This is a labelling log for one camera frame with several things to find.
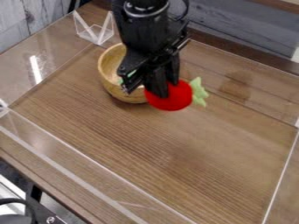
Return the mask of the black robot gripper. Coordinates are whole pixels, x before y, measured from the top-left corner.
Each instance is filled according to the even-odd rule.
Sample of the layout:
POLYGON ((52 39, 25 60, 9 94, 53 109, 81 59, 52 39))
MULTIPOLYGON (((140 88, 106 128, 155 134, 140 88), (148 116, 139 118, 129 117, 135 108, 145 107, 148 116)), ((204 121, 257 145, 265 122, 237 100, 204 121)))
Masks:
POLYGON ((188 11, 172 17, 168 5, 113 5, 112 13, 125 56, 116 74, 136 71, 129 82, 121 85, 131 94, 144 86, 155 96, 168 97, 167 81, 173 85, 180 77, 180 50, 188 40, 184 18, 188 11))

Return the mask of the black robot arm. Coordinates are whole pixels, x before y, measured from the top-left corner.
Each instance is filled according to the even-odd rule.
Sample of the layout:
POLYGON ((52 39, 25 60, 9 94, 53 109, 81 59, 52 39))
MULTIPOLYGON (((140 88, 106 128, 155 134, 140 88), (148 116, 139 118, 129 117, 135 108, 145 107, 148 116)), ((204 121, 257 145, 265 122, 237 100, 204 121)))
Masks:
POLYGON ((140 86, 160 98, 168 85, 179 84, 180 50, 188 41, 185 9, 179 17, 168 13, 169 0, 111 0, 112 13, 125 56, 116 70, 121 88, 131 94, 140 86))

